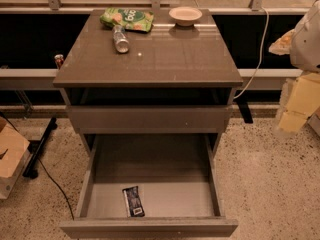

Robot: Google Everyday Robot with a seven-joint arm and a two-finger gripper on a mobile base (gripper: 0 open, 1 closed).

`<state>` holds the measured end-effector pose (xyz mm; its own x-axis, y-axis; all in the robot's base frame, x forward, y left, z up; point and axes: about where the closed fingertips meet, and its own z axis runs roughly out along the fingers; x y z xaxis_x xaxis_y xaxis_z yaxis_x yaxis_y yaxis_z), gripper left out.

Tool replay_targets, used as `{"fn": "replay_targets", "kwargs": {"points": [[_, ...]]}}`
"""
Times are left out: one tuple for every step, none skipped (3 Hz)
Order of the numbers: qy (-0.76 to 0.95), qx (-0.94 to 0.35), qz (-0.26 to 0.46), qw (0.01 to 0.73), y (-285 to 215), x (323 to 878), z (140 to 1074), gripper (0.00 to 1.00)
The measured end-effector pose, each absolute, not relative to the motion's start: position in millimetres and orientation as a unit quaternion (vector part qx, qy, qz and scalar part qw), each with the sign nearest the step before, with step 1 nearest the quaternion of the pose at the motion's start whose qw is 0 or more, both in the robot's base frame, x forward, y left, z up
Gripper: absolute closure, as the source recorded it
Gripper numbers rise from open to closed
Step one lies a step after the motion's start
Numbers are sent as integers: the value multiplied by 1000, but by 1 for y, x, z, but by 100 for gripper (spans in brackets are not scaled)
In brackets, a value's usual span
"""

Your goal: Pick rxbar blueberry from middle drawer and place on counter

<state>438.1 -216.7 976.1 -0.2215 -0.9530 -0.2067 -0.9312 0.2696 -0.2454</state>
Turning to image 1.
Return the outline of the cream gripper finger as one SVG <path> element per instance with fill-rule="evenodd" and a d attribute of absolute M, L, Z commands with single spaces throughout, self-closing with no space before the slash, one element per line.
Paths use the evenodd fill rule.
<path fill-rule="evenodd" d="M 281 91 L 275 129 L 297 133 L 320 107 L 320 74 L 302 73 L 287 79 Z"/>
<path fill-rule="evenodd" d="M 290 30 L 273 42 L 269 47 L 269 52 L 275 55 L 287 55 L 290 53 L 291 41 L 294 30 Z"/>

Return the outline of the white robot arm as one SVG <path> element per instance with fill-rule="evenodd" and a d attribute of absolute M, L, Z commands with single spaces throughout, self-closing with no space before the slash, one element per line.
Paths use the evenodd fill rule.
<path fill-rule="evenodd" d="M 288 54 L 291 64 L 302 71 L 283 85 L 276 116 L 277 130 L 297 133 L 320 107 L 320 0 L 294 29 L 271 44 L 269 52 Z"/>

